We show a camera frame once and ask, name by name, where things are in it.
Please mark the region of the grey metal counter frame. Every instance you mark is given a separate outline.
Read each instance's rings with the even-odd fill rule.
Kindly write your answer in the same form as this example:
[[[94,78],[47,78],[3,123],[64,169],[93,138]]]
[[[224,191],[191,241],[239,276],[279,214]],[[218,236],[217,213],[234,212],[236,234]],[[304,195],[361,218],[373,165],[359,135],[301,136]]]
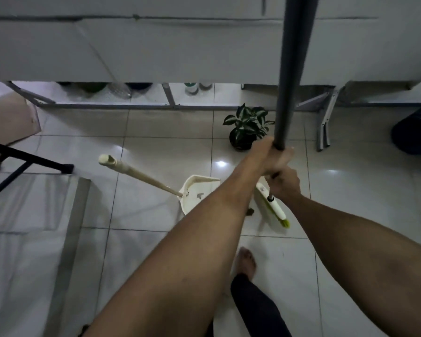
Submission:
[[[275,119],[273,95],[238,84],[216,84],[194,95],[187,94],[183,84],[170,84],[167,90],[153,84],[133,91],[129,99],[119,98],[108,85],[88,95],[73,84],[4,84],[43,116],[42,135],[228,139],[232,126],[224,126],[223,120],[243,104],[264,105],[269,111],[266,119]]]

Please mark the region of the person's black trouser leg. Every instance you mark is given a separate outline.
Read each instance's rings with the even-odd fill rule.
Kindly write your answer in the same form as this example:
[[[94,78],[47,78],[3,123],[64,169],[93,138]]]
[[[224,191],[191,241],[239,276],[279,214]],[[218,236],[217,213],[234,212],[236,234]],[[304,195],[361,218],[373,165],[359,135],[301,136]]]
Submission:
[[[292,337],[275,303],[246,274],[234,277],[230,291],[250,337]]]

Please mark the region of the grey-handled white green broom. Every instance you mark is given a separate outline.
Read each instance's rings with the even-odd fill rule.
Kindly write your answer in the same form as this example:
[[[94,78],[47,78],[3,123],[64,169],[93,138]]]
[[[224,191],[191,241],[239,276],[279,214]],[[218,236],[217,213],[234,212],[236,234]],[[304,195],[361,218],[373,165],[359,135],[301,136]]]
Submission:
[[[319,0],[286,0],[273,146],[286,147]]]

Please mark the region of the clear glass bowl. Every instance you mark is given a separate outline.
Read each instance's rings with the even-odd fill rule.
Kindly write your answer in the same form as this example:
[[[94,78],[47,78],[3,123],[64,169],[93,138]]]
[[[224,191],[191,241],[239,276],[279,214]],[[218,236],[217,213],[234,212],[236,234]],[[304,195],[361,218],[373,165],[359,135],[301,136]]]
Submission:
[[[131,100],[132,90],[126,83],[108,83],[108,90],[113,94],[113,96],[121,100]]]

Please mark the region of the person's bare foot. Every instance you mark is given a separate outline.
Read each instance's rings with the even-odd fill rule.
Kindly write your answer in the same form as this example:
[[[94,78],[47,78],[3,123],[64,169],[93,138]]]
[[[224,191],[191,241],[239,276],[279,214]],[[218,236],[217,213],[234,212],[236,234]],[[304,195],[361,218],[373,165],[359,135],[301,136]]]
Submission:
[[[257,263],[252,252],[246,247],[240,247],[236,256],[236,275],[244,275],[252,281],[257,271]]]

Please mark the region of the person's left forearm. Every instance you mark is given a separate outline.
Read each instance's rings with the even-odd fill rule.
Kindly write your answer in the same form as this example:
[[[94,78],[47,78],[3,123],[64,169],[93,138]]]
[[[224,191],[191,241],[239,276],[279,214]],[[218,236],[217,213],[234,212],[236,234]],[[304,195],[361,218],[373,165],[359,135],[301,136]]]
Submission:
[[[258,182],[247,157],[113,295],[84,337],[203,336],[229,275]]]

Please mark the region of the person's left hand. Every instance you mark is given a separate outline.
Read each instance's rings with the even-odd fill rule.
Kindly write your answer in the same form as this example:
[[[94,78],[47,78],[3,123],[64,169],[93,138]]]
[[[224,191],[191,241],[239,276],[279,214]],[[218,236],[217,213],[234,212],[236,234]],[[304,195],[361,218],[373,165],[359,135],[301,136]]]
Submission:
[[[272,174],[272,148],[274,139],[272,136],[265,136],[255,141],[247,156],[249,167],[253,168],[258,176]]]

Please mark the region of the dark blue plastic bin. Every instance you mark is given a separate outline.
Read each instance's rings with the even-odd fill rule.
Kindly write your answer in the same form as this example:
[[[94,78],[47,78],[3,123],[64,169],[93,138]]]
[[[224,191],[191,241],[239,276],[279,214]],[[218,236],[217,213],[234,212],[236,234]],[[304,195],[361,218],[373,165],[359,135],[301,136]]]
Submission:
[[[393,126],[391,139],[400,151],[421,155],[421,108]]]

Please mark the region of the glass table with metal edge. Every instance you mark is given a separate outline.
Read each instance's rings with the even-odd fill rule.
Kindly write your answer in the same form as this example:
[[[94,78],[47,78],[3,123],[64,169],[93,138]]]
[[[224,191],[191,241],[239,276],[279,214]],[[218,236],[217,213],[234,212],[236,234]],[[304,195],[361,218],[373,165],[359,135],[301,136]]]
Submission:
[[[0,193],[0,337],[58,337],[91,181],[24,173]]]

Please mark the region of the person's right forearm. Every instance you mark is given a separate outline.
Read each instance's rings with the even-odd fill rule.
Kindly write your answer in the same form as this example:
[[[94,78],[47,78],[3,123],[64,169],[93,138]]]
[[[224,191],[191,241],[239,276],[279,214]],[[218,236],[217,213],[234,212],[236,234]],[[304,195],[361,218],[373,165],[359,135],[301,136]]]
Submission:
[[[421,337],[421,245],[374,221],[298,192],[277,196],[292,211],[322,264],[389,337]]]

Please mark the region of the black metal frame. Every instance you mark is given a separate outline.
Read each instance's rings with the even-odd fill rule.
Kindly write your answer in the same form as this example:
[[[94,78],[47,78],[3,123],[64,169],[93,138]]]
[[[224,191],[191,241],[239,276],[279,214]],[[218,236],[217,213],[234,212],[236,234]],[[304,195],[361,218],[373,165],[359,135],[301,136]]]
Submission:
[[[73,164],[61,164],[50,159],[46,159],[34,154],[30,154],[9,146],[0,144],[0,166],[7,158],[15,158],[24,163],[14,172],[12,172],[5,180],[0,183],[0,193],[9,186],[13,181],[24,173],[33,164],[40,165],[46,168],[58,170],[61,174],[72,174],[74,171]]]

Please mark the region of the green bowl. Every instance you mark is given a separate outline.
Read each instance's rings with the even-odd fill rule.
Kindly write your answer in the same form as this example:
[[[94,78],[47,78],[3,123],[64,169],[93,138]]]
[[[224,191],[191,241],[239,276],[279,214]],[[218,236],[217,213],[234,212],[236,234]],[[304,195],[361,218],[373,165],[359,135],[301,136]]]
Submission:
[[[106,88],[108,83],[106,82],[87,82],[87,83],[75,83],[79,90],[81,90],[86,96],[92,96]]]

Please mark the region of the potted plant in black pot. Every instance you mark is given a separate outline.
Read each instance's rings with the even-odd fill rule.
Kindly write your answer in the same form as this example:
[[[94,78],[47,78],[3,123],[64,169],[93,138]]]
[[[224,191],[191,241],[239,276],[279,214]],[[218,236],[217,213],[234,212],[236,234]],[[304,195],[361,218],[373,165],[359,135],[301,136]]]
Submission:
[[[269,111],[264,107],[239,106],[236,114],[230,114],[223,121],[224,126],[234,126],[230,131],[229,141],[238,152],[251,149],[254,141],[262,139],[269,132],[274,120],[268,120]]]

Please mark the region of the brown cardboard box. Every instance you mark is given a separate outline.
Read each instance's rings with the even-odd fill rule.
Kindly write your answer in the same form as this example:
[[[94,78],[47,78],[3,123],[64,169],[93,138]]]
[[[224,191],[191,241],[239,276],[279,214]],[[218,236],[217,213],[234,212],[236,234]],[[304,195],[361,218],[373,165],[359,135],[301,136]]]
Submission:
[[[0,96],[0,145],[35,154],[41,121],[37,108],[15,92]]]

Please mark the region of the white counter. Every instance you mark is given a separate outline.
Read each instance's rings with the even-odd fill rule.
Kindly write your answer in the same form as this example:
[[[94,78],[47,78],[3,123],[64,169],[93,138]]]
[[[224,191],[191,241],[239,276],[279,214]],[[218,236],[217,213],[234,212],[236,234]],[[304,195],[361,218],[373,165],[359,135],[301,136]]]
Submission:
[[[279,80],[286,0],[0,0],[0,80]],[[421,82],[421,0],[319,0],[301,85]]]

